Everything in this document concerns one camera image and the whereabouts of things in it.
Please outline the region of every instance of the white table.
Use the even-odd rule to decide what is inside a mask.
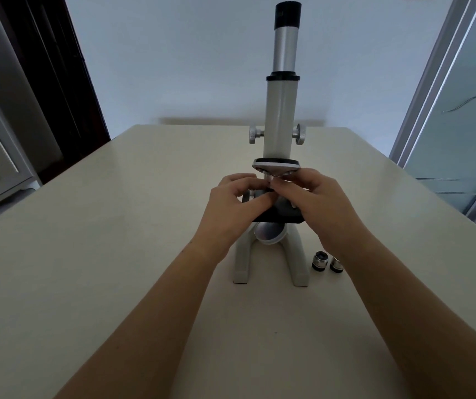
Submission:
[[[366,225],[476,328],[476,226],[348,129],[309,128],[292,158],[337,178]],[[210,188],[252,171],[247,127],[136,126],[0,216],[0,398],[48,398],[194,233]],[[299,225],[311,263],[320,243]],[[176,398],[407,395],[348,275],[294,287],[278,246],[234,250],[210,282]]]

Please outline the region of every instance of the hand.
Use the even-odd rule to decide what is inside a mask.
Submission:
[[[291,182],[273,178],[271,188],[301,209],[304,220],[328,252],[342,258],[363,243],[362,238],[369,232],[335,179],[309,168],[285,179]]]
[[[210,199],[192,243],[204,249],[204,254],[216,264],[227,255],[230,247],[251,225],[253,220],[273,206],[277,194],[270,192],[247,203],[237,197],[248,190],[267,189],[269,182],[257,179],[254,173],[235,173],[221,179],[210,191]]]

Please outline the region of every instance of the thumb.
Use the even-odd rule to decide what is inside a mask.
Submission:
[[[247,213],[248,215],[251,215],[251,221],[253,221],[256,217],[273,206],[277,198],[278,195],[274,192],[264,193],[263,195],[244,203],[242,206],[247,208]]]
[[[281,178],[273,178],[271,180],[271,188],[298,207],[301,207],[310,196],[310,192],[304,190],[299,185],[293,182],[286,182]]]

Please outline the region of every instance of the microscope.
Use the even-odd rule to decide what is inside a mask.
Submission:
[[[249,128],[249,143],[263,137],[263,157],[253,167],[266,179],[283,177],[300,169],[299,161],[289,158],[292,142],[304,143],[306,128],[294,128],[295,102],[299,79],[295,74],[297,36],[301,20],[301,3],[285,1],[277,4],[274,20],[273,72],[267,79],[266,121],[264,130]],[[242,202],[267,193],[269,190],[250,190]],[[303,222],[301,211],[279,196],[273,207],[261,214],[236,242],[234,283],[246,284],[249,279],[251,245],[260,241],[265,245],[280,243],[284,248],[289,272],[295,286],[307,286],[310,267],[307,265],[301,237],[295,224]]]

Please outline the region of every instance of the person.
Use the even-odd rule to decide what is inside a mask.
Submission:
[[[275,192],[237,199],[268,187]],[[343,263],[414,395],[476,397],[476,331],[369,232],[336,180],[303,168],[270,184],[224,177],[189,244],[55,398],[167,397],[215,267],[278,195]]]

